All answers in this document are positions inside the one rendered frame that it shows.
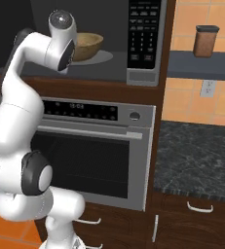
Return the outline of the white wall outlet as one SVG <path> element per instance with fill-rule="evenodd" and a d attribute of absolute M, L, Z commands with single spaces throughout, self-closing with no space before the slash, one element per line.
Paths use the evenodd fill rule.
<path fill-rule="evenodd" d="M 216 80 L 203 80 L 200 97 L 213 97 L 216 83 Z"/>

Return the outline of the black glass oven door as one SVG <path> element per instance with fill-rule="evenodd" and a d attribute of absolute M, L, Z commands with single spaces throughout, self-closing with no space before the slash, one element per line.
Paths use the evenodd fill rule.
<path fill-rule="evenodd" d="M 127 131 L 142 133 L 142 139 L 37 130 L 31 147 L 41 151 L 53 167 L 54 187 L 76 191 L 87 202 L 143 211 L 150 166 L 150 130 L 119 127 L 103 132 Z"/>

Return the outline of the black steel microwave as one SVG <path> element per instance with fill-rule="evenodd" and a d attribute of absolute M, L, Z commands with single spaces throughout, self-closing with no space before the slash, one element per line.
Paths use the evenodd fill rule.
<path fill-rule="evenodd" d="M 80 33 L 103 37 L 100 50 L 113 58 L 99 64 L 70 66 L 70 79 L 125 82 L 155 87 L 159 83 L 168 0 L 31 0 L 36 30 L 49 33 L 55 10 L 72 14 Z"/>

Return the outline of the dark grey wall shelf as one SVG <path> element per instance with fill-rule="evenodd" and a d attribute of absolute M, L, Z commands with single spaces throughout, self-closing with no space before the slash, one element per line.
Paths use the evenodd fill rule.
<path fill-rule="evenodd" d="M 202 58 L 192 52 L 171 51 L 168 77 L 225 81 L 225 53 Z"/>

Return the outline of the brown jar with black lid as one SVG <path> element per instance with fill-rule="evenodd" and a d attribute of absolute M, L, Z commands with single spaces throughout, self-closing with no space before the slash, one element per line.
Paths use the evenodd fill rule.
<path fill-rule="evenodd" d="M 195 57 L 211 57 L 219 27 L 197 25 L 193 54 Z"/>

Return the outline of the stainless steel oven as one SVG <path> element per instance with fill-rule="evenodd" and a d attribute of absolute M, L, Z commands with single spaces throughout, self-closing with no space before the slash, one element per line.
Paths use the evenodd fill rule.
<path fill-rule="evenodd" d="M 2 94 L 0 216 L 79 219 L 88 202 L 142 211 L 153 105 Z"/>

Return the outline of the glass microwave turntable plate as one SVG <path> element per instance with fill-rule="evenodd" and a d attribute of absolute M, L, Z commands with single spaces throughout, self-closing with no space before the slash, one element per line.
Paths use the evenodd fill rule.
<path fill-rule="evenodd" d="M 113 54 L 107 51 L 99 50 L 92 58 L 83 61 L 73 61 L 72 66 L 94 65 L 106 62 L 113 58 Z"/>

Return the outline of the black microwave door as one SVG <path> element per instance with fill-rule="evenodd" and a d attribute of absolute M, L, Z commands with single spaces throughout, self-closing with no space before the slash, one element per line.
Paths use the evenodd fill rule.
<path fill-rule="evenodd" d="M 0 68 L 6 65 L 16 35 L 27 27 L 35 28 L 30 0 L 0 0 Z"/>

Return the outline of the dark wood drawer front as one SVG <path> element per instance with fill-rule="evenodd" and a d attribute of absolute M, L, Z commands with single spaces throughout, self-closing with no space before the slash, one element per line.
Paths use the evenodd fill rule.
<path fill-rule="evenodd" d="M 146 249 L 145 212 L 88 202 L 81 220 L 97 221 L 99 218 L 98 225 L 73 223 L 75 232 L 86 245 L 102 243 L 102 249 Z"/>
<path fill-rule="evenodd" d="M 199 208 L 210 208 L 210 206 L 213 205 L 214 210 L 212 213 L 199 213 L 191 211 L 187 207 L 187 201 L 189 201 L 192 206 Z M 162 211 L 171 213 L 225 221 L 225 202 L 154 192 L 152 194 L 151 206 L 155 209 L 160 209 Z"/>

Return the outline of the wooden bowl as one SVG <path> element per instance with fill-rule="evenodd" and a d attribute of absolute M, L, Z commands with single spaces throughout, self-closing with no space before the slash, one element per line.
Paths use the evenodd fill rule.
<path fill-rule="evenodd" d="M 103 37 L 94 33 L 78 33 L 74 61 L 84 61 L 92 58 L 101 48 Z"/>

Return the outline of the dark wood cupboard door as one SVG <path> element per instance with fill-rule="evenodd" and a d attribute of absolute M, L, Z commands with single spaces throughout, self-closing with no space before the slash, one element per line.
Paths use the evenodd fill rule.
<path fill-rule="evenodd" d="M 225 222 L 160 212 L 153 249 L 225 249 Z"/>

